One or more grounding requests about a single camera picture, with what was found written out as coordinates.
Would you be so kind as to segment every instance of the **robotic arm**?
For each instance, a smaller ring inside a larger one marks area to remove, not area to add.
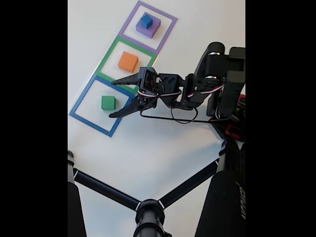
[[[211,43],[194,74],[187,75],[185,80],[177,74],[158,74],[154,68],[141,67],[139,73],[113,81],[115,85],[137,85],[139,90],[131,104],[110,117],[155,108],[159,98],[171,109],[196,110],[212,94],[206,114],[215,118],[212,124],[216,131],[223,139],[233,135],[244,141],[245,96],[240,93],[245,84],[245,48],[233,47],[229,55],[224,52],[222,43]],[[183,93],[177,102],[179,87],[183,87]]]

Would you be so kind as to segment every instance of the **tripod leg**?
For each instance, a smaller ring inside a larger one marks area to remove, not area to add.
[[[205,180],[210,178],[216,173],[217,164],[216,161],[213,161],[204,169],[200,170],[198,173],[193,175],[191,178],[180,184],[177,188],[167,193],[165,196],[160,198],[159,201],[164,206],[164,209],[169,207],[171,204],[179,200],[185,194],[195,189],[198,185],[203,183]]]
[[[78,187],[74,181],[74,158],[68,151],[68,237],[86,237]]]
[[[246,236],[246,192],[241,152],[230,137],[224,142],[195,237]]]

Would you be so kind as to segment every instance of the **green square outline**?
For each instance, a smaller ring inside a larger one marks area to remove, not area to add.
[[[98,68],[95,70],[95,74],[96,75],[98,75],[99,77],[101,77],[101,78],[103,78],[105,80],[108,80],[110,82],[113,82],[114,79],[109,77],[109,76],[107,76],[107,75],[105,75],[105,74],[103,74],[101,72],[101,69],[103,68],[104,64],[108,60],[109,56],[111,55],[111,53],[113,52],[115,46],[117,45],[117,43],[119,41],[122,42],[122,43],[125,43],[125,44],[127,44],[127,45],[129,45],[129,46],[131,46],[131,47],[133,47],[133,48],[135,48],[135,49],[137,49],[137,50],[149,55],[149,56],[151,56],[151,60],[149,61],[147,67],[151,67],[154,64],[154,62],[155,62],[155,60],[157,58],[157,54],[154,54],[153,52],[150,52],[149,50],[144,49],[144,48],[142,48],[141,46],[139,46],[137,44],[134,44],[134,43],[132,43],[132,42],[120,37],[120,36],[117,36],[115,38],[115,40],[113,41],[113,43],[111,44],[108,52],[105,54],[104,58],[102,59],[101,63],[99,64]],[[121,88],[123,88],[123,89],[125,89],[125,90],[127,90],[127,91],[129,91],[131,93],[133,93],[134,95],[138,91],[138,86],[136,86],[134,89],[132,89],[132,88],[126,86],[126,85],[119,85],[119,87],[121,87]]]

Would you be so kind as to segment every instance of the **black metal frame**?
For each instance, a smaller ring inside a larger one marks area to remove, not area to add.
[[[203,183],[205,180],[210,178],[216,173],[217,164],[219,158],[200,170],[198,173],[193,175],[191,178],[180,184],[178,187],[167,193],[165,196],[160,198],[158,202],[162,204],[162,208],[166,209],[181,197],[183,197],[188,192],[195,189],[198,185]],[[137,211],[137,207],[141,201],[133,198],[113,187],[107,185],[88,174],[81,172],[80,170],[74,168],[74,179],[76,182],[116,201],[133,211]]]

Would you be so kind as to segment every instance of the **black cable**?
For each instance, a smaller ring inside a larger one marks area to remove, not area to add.
[[[194,118],[193,118],[192,120],[189,120],[188,122],[180,122],[178,119],[175,119],[175,118],[174,118],[173,113],[172,113],[172,105],[170,106],[170,111],[171,111],[171,116],[172,116],[172,118],[173,118],[176,122],[181,123],[181,124],[188,124],[188,123],[190,123],[190,122],[193,122],[193,121],[197,118],[197,116],[198,116],[198,110],[197,110],[195,107],[194,107],[193,109],[196,111],[196,115],[194,116]]]

